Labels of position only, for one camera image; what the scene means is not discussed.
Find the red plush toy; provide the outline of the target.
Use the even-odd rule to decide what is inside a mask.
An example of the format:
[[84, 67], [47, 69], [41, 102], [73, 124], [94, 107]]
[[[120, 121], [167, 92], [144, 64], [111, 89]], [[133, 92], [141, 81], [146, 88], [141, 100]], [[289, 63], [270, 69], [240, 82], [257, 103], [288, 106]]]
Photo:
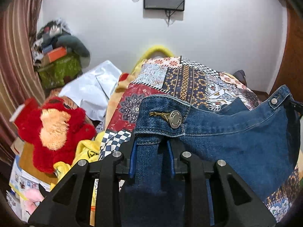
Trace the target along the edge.
[[27, 109], [17, 130], [22, 140], [33, 145], [34, 167], [48, 174], [54, 173], [57, 162], [71, 165], [77, 144], [96, 135], [94, 126], [86, 122], [85, 110], [68, 107], [60, 97]]

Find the grey pillow on pile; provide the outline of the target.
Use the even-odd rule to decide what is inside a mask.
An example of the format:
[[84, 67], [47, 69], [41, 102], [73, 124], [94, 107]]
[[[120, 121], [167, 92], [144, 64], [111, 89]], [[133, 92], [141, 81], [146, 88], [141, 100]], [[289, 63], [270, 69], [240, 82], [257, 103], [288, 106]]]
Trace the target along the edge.
[[80, 58], [82, 68], [87, 68], [90, 64], [90, 52], [85, 45], [75, 36], [65, 34], [58, 37], [56, 47], [69, 48]]

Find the white cloth on bed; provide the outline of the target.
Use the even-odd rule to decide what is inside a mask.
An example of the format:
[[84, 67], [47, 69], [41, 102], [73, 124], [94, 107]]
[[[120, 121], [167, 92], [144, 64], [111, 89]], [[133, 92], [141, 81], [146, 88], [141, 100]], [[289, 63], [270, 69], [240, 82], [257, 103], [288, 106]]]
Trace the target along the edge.
[[118, 85], [122, 71], [111, 61], [104, 61], [66, 84], [59, 96], [66, 96], [85, 110], [91, 120], [104, 121], [109, 99]]

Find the orange shoe box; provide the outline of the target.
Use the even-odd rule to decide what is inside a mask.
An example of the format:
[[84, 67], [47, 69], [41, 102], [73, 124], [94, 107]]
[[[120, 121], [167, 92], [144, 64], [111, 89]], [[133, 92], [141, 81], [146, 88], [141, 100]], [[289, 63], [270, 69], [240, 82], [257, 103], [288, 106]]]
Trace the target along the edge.
[[65, 47], [56, 48], [48, 52], [46, 55], [44, 55], [42, 59], [42, 65], [47, 65], [49, 63], [52, 63], [57, 59], [64, 57], [66, 54], [67, 54], [67, 49]]

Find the yellow garment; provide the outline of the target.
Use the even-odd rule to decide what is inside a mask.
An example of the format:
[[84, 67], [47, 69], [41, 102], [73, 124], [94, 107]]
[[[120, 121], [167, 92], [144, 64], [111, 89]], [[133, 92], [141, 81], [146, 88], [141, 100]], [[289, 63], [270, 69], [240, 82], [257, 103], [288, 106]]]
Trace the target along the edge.
[[[88, 162], [95, 162], [99, 159], [100, 150], [103, 147], [101, 145], [105, 131], [97, 134], [94, 140], [82, 140], [78, 143], [75, 157], [72, 163], [64, 163], [59, 161], [53, 165], [55, 175], [58, 178], [58, 182], [67, 174], [67, 172], [80, 160], [85, 159]], [[57, 183], [51, 183], [50, 190], [52, 190]]]

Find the patchwork patterned bedspread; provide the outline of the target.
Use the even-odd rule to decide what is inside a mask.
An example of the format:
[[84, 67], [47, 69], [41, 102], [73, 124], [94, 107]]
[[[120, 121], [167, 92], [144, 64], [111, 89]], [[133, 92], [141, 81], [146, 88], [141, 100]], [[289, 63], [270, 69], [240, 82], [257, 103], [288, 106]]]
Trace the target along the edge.
[[161, 193], [162, 138], [206, 161], [225, 160], [276, 221], [299, 193], [300, 114], [287, 86], [260, 101], [245, 85], [183, 57], [147, 60], [122, 95], [101, 145], [104, 159], [137, 137], [136, 188]]

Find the yellow headboard cushion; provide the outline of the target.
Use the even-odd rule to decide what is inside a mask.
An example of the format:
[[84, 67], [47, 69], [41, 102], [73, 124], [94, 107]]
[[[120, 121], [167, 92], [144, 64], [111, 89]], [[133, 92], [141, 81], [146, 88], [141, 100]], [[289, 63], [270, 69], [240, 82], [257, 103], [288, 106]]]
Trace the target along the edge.
[[132, 73], [135, 72], [135, 69], [138, 65], [140, 65], [140, 63], [142, 63], [145, 59], [150, 59], [151, 56], [153, 56], [155, 53], [161, 53], [166, 57], [174, 57], [174, 54], [166, 47], [164, 47], [163, 45], [155, 45], [150, 47], [145, 53], [143, 53], [143, 55], [139, 58], [139, 60], [137, 61], [137, 63], [135, 64]]

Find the striped maroon curtain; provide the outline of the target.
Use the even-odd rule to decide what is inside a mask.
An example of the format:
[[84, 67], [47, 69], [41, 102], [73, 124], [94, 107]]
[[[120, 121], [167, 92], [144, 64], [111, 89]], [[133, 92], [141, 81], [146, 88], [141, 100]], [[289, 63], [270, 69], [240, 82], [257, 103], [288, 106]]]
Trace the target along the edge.
[[31, 45], [37, 33], [42, 0], [11, 0], [1, 11], [1, 161], [10, 165], [16, 128], [9, 119], [30, 97], [38, 103], [44, 91], [33, 68]]

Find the green patterned storage box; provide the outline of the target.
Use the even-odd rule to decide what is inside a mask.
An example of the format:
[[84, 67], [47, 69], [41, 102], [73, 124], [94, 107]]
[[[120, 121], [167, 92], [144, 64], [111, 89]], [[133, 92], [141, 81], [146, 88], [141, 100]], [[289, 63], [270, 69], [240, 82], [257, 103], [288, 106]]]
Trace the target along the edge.
[[82, 73], [79, 57], [69, 53], [37, 70], [43, 89], [63, 87]]

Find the dark blue bag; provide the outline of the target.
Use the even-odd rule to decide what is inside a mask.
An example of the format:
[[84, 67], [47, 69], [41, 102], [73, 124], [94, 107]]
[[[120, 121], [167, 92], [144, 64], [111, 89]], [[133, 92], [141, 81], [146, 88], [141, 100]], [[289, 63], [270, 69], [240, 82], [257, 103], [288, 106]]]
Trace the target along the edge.
[[243, 70], [236, 71], [233, 76], [240, 81], [243, 85], [247, 86], [246, 75]]

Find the clutter pile on box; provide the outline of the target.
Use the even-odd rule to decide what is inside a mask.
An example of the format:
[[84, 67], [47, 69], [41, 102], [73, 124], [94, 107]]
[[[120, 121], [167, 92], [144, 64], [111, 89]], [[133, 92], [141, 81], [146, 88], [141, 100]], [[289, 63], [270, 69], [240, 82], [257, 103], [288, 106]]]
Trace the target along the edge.
[[43, 57], [56, 48], [58, 38], [65, 34], [71, 35], [71, 30], [61, 18], [52, 20], [42, 27], [31, 46], [33, 64], [41, 64]]

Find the blue denim jacket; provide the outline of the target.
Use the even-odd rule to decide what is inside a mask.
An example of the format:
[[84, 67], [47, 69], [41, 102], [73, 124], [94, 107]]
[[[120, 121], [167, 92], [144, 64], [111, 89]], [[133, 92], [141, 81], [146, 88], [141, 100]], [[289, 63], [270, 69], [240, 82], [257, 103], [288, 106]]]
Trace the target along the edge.
[[122, 226], [275, 226], [270, 196], [297, 174], [300, 114], [287, 86], [249, 110], [143, 98], [119, 195]]

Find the brown wooden wardrobe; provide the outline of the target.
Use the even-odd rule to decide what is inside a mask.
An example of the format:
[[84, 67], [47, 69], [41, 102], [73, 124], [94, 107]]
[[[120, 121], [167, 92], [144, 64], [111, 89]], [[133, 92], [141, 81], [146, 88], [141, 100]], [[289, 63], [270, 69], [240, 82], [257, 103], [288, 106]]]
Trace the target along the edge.
[[286, 43], [270, 93], [287, 85], [294, 99], [302, 102], [302, 0], [283, 1], [287, 10]]

